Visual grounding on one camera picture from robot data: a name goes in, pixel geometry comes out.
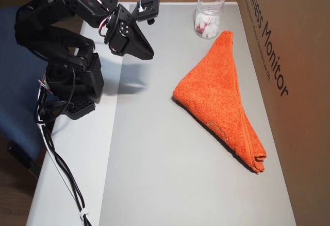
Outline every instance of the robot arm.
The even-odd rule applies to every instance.
[[[50,34],[48,29],[50,25],[78,14],[90,26],[98,27],[100,34],[103,26],[108,28],[104,36],[105,44],[109,45],[113,54],[120,56],[131,54],[140,59],[152,59],[153,49],[136,21],[148,20],[152,23],[154,17],[158,15],[159,0],[139,0],[132,14],[121,4],[117,4],[118,0],[33,0],[24,5],[16,15],[17,42],[46,58],[50,52],[56,52],[53,56],[61,52],[64,57],[68,53],[64,53],[62,48],[55,45],[62,41],[64,48],[68,47],[64,45],[68,36],[64,34],[61,38],[57,34],[48,37],[47,35]]]
[[[147,20],[153,24],[158,9],[159,0],[138,0],[132,13],[118,0],[33,0],[16,13],[15,37],[19,45],[48,62],[45,83],[61,101],[73,104],[64,113],[78,119],[95,108],[90,97],[101,96],[104,81],[100,59],[94,53],[93,40],[52,24],[78,14],[98,28],[113,54],[152,59],[154,51],[136,22]],[[78,48],[77,55],[70,53],[69,47]]]

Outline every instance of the cotton balls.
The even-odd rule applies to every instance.
[[[220,16],[205,15],[199,13],[195,18],[195,31],[202,34],[203,39],[212,39],[216,37],[220,31]]]

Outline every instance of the folded towel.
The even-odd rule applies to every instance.
[[[266,152],[242,106],[233,58],[233,33],[225,31],[173,96],[259,173]]]

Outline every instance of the chair seat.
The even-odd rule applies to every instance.
[[[36,160],[43,140],[33,113],[47,62],[16,43],[17,9],[0,9],[0,132]]]

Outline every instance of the brown cardboard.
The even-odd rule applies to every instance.
[[[238,5],[296,223],[328,225],[330,1]]]

